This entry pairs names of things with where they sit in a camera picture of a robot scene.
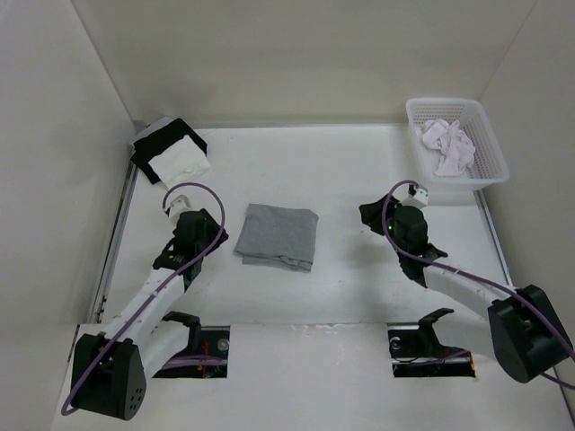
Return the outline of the grey tank top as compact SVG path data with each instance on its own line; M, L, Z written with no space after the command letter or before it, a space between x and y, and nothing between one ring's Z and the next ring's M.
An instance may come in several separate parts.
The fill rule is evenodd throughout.
M309 273L319 216L303 208L250 204L234 254L243 264Z

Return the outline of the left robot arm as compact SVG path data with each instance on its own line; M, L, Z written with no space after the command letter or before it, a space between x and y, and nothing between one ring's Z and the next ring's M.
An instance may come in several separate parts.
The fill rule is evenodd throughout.
M203 259L227 238L206 209L179 213L172 239L137 295L106 328L77 340L63 415L85 410L130 420L143 403L148 381L172 357L198 354L199 318L172 306L200 274Z

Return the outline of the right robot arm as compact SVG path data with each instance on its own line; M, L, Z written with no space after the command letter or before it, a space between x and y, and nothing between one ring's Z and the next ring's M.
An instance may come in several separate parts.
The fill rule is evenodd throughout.
M361 222L394 248L403 274L419 286L451 297L486 320L457 348L492 357L519 383L528 383L574 356L574 348L543 289L499 285L449 264L428 237L422 211L388 194L358 208Z

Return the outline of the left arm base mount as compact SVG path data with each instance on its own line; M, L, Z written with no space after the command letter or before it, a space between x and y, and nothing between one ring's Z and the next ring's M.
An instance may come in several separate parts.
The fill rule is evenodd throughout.
M229 326L203 326L198 316L168 312L162 323L186 327L187 346L172 356L154 375L156 379L226 378L230 349Z

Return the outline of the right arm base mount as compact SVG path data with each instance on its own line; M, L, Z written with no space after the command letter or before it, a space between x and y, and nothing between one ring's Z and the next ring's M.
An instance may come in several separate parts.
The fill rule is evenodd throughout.
M417 322L387 325L395 378L475 377L473 357L460 347L440 343L434 324L453 309L440 308Z

